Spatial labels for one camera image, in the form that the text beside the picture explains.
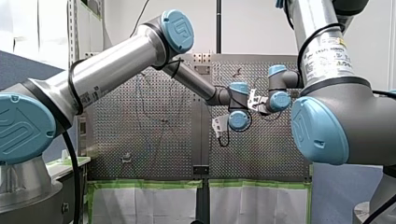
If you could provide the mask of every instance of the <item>silver arm segment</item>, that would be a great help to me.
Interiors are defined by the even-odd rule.
[[[201,96],[209,105],[228,105],[230,103],[230,95],[226,90],[216,88],[182,62],[169,63],[163,71]]]
[[[172,20],[179,20],[171,22],[165,13],[173,13]],[[181,12],[171,10],[140,25],[131,38],[79,63],[74,69],[72,85],[77,96],[68,82],[69,71],[47,80],[28,79],[4,92],[17,92],[41,101],[55,116],[59,135],[73,123],[81,107],[78,100],[85,108],[147,67],[163,68],[172,57],[188,51],[192,43],[189,20]]]

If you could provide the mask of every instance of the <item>metal pole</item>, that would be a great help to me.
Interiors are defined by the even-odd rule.
[[[221,53],[221,0],[217,0],[216,13],[216,53]]]

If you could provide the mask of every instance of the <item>robotic arm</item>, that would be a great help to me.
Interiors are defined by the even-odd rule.
[[[163,69],[174,56],[187,52],[193,39],[189,19],[180,11],[165,11],[140,25],[133,37],[74,63],[68,72],[47,80],[28,79],[1,91],[2,222],[62,223],[62,184],[51,182],[41,158],[43,151],[71,127],[74,116],[84,108],[149,66]],[[43,208],[46,213],[38,216]]]
[[[367,1],[334,1],[333,5],[330,0],[293,0],[285,4],[300,51],[298,76],[304,81],[301,97],[291,111],[297,148],[316,162],[395,164],[396,119],[392,111],[396,102],[375,97],[370,83],[356,76],[342,34],[345,26],[337,20],[336,12],[350,21]],[[283,77],[281,83],[273,83],[290,88],[294,72],[282,66],[272,70],[270,82]],[[274,112],[273,98],[265,103],[269,112]]]
[[[228,106],[229,114],[212,119],[212,128],[218,139],[223,132],[228,132],[229,128],[235,132],[243,132],[250,125],[246,82],[233,82],[229,87],[216,87],[182,62],[169,63],[163,71],[201,96],[208,105]]]

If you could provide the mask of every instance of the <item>black rubber ring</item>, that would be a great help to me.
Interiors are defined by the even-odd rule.
[[[174,78],[174,77],[176,76],[176,74],[177,74],[177,72],[178,72],[178,68],[180,67],[180,64],[181,64],[181,59],[178,59],[178,63],[177,63],[177,65],[176,65],[176,69],[175,69],[175,71],[172,73],[171,78]]]
[[[300,96],[306,96],[307,94],[311,93],[312,91],[317,91],[318,89],[327,87],[327,86],[332,86],[332,85],[337,85],[337,84],[343,84],[343,83],[357,83],[357,84],[362,84],[364,86],[367,86],[371,88],[370,82],[368,82],[366,79],[361,78],[361,77],[336,77],[336,78],[329,78],[324,81],[318,82],[316,84],[313,84],[305,89],[300,93]]]
[[[67,117],[62,113],[62,111],[58,108],[56,104],[54,104],[51,99],[45,94],[40,88],[38,88],[35,83],[31,80],[27,79],[22,82],[22,86],[24,86],[29,92],[31,92],[37,100],[39,100],[44,106],[46,106],[49,111],[52,113],[53,117],[58,120],[64,130],[69,129],[72,124],[69,122]]]
[[[168,64],[169,62],[169,57],[170,57],[170,49],[169,49],[169,44],[168,41],[166,41],[165,36],[163,35],[163,32],[158,29],[155,25],[151,24],[151,23],[143,23],[143,25],[147,25],[149,28],[151,28],[151,30],[153,30],[161,39],[161,41],[163,42],[163,45],[165,46],[165,62],[163,63],[163,65],[160,66],[155,66],[152,65],[151,67],[153,67],[155,70],[157,71],[161,71],[163,70],[163,68]]]

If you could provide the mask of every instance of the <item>green tape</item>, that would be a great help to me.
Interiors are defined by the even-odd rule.
[[[112,181],[89,181],[88,185],[93,185],[96,189],[198,189],[202,187],[202,181],[153,181],[122,179]]]
[[[306,199],[306,224],[311,224],[311,209],[312,209],[312,184],[307,183],[309,185],[307,199]]]
[[[209,180],[210,188],[229,188],[229,187],[264,187],[274,189],[309,189],[310,183],[299,182],[278,182],[267,180],[246,180],[246,179],[227,179],[227,180]]]
[[[89,159],[89,157],[78,157],[77,158],[78,163],[81,163],[81,162],[83,162],[83,161],[85,161],[87,159]],[[72,161],[70,159],[66,159],[64,161],[56,160],[56,161],[50,161],[50,162],[46,163],[46,165],[54,165],[54,164],[71,166],[72,165]]]

